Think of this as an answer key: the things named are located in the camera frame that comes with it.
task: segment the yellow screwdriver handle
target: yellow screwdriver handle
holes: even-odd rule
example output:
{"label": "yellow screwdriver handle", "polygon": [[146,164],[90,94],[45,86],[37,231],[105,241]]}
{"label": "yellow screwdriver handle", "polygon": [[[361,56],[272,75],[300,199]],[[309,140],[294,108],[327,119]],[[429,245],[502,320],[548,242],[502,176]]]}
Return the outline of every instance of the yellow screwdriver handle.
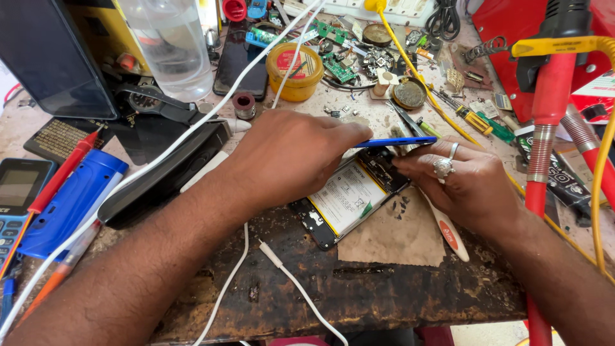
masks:
{"label": "yellow screwdriver handle", "polygon": [[483,135],[488,135],[491,131],[493,131],[493,127],[491,127],[488,122],[483,120],[483,118],[479,117],[473,111],[468,112],[464,119],[468,122],[468,124],[474,126],[474,128],[480,131]]}

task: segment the screwdriver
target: screwdriver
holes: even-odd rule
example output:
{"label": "screwdriver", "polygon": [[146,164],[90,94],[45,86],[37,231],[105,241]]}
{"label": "screwdriver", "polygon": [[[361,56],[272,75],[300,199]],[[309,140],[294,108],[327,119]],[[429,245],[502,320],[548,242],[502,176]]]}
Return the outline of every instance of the screwdriver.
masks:
{"label": "screwdriver", "polygon": [[94,147],[96,138],[98,137],[98,131],[102,130],[105,124],[102,124],[96,131],[89,134],[86,138],[77,141],[77,146],[73,149],[73,152],[68,155],[66,161],[60,166],[58,171],[49,180],[47,185],[42,189],[41,193],[36,197],[34,202],[30,204],[28,208],[29,212],[36,214],[42,213],[47,207],[51,199],[55,196],[55,193],[60,189],[66,178],[72,173],[72,171],[81,162],[85,154]]}
{"label": "screwdriver", "polygon": [[492,134],[494,136],[496,136],[497,138],[505,141],[506,143],[510,143],[512,142],[513,139],[515,139],[515,134],[513,134],[511,131],[508,131],[506,129],[506,127],[496,123],[495,121],[487,118],[483,112],[477,112],[476,115],[478,115],[479,117],[483,118],[483,120],[487,121],[489,123],[489,125],[491,125],[491,127],[493,127],[493,132]]}
{"label": "screwdriver", "polygon": [[462,117],[468,124],[474,126],[483,135],[488,135],[493,131],[493,127],[489,125],[484,119],[479,117],[476,113],[469,110],[468,107],[453,100],[452,97],[447,95],[444,91],[437,92],[435,89],[430,88],[431,92],[438,95],[444,102],[448,103],[455,110],[455,114]]}

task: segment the wristwatch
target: wristwatch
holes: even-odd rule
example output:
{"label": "wristwatch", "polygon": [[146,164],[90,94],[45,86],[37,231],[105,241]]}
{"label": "wristwatch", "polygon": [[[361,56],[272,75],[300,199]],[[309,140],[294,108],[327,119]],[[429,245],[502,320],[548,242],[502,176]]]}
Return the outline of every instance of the wristwatch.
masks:
{"label": "wristwatch", "polygon": [[158,87],[150,84],[136,86],[124,83],[116,89],[115,95],[122,92],[130,92],[128,103],[139,113],[160,114],[167,119],[188,126],[197,123],[205,116],[199,112],[196,104],[166,96]]}

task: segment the blue plastic case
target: blue plastic case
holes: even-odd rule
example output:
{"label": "blue plastic case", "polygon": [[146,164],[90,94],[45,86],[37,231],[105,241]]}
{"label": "blue plastic case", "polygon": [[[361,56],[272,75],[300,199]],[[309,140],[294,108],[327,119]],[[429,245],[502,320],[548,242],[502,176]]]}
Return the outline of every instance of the blue plastic case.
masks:
{"label": "blue plastic case", "polygon": [[[17,249],[24,255],[46,259],[89,218],[110,189],[121,180],[128,164],[92,149],[75,168],[49,205],[33,221]],[[64,259],[63,251],[55,261]]]}

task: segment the wooden table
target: wooden table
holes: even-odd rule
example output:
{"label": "wooden table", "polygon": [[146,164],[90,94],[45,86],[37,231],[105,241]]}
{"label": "wooden table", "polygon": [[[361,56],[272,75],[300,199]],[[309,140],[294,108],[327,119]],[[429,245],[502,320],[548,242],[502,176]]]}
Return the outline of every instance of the wooden table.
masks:
{"label": "wooden table", "polygon": [[[319,19],[328,20],[328,15]],[[459,44],[474,46],[479,43],[474,27],[463,23],[462,33],[456,40]],[[449,60],[446,46],[439,60]],[[445,79],[438,70],[431,70],[419,58],[419,70],[427,82],[444,85]],[[490,71],[496,92],[504,93],[497,77]],[[492,92],[465,89],[465,104],[478,98],[491,99]],[[257,106],[257,112],[270,108],[274,93],[269,90],[266,101]],[[17,100],[26,98],[22,93]],[[383,101],[372,100],[368,92],[354,94],[342,92],[319,84],[314,96],[305,102],[280,101],[278,108],[291,109],[315,116],[324,116],[324,105],[340,110],[348,105],[359,110],[343,114],[342,121],[358,121],[369,125],[375,138],[386,138],[399,117],[390,111]],[[0,118],[0,157],[36,158],[21,145],[50,118],[39,107],[32,110],[15,109],[17,100],[8,104]],[[221,97],[206,98],[217,103]],[[525,175],[515,170],[516,148],[491,136],[484,137],[459,118],[453,110],[441,103],[443,109],[484,147],[496,152],[506,169],[520,182]],[[434,110],[425,105],[409,112],[417,119],[424,117],[441,134],[455,134],[454,130]],[[232,117],[231,103],[219,112],[222,117]],[[224,150],[232,152],[243,134],[235,134]],[[105,151],[130,163],[130,159],[113,139]],[[572,213],[558,206],[562,228],[569,226],[570,237],[588,253],[593,254],[591,234],[574,225]],[[607,258],[615,255],[615,231],[612,212],[605,213],[603,240]],[[462,263],[451,255],[435,267],[412,265],[380,265],[360,262],[342,262],[337,259],[337,249],[323,252],[317,248],[304,227],[286,207],[264,211],[250,221],[250,251],[230,285],[217,318],[206,338],[208,341],[264,339],[300,335],[323,334],[326,329],[319,323],[303,297],[292,282],[258,250],[258,240],[265,240],[285,266],[303,284],[321,314],[341,332],[368,329],[409,328],[416,326],[440,326],[492,321],[519,320],[525,318],[525,295],[511,274],[506,261],[485,242],[471,232],[460,230],[470,254],[470,262]],[[131,230],[104,228],[77,266],[82,268],[98,253],[112,246]],[[228,239],[201,271],[188,284],[169,308],[150,342],[156,345],[190,344],[200,335],[211,309],[230,271],[239,260],[244,248],[243,232]],[[40,260],[27,259],[20,288],[23,288]],[[52,267],[33,291],[37,293],[49,277]]]}

